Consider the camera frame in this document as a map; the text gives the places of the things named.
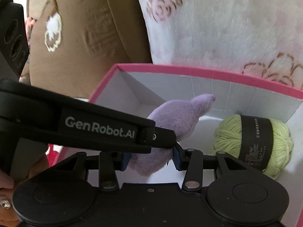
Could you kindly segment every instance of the purple plush toy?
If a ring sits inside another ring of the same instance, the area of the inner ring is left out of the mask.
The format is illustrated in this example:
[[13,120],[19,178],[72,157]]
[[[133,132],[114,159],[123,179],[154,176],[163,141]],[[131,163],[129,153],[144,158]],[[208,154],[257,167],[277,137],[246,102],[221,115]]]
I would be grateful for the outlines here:
[[[172,100],[156,108],[148,119],[156,126],[173,130],[177,142],[188,138],[196,127],[199,118],[205,115],[216,100],[214,95],[204,94],[191,101]],[[172,159],[172,149],[152,148],[150,154],[132,154],[129,166],[142,176],[150,176]]]

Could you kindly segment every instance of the green yarn skein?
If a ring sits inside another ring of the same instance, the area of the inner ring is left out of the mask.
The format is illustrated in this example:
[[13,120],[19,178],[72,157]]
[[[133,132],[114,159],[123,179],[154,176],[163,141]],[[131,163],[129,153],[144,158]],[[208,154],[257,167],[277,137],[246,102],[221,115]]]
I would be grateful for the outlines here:
[[[294,143],[286,124],[279,120],[269,119],[272,123],[274,143],[272,155],[265,175],[276,179],[284,167],[288,164]],[[238,158],[241,149],[242,126],[240,115],[233,115],[223,120],[215,131],[215,142],[211,147],[210,154],[215,155],[218,151],[224,151]]]

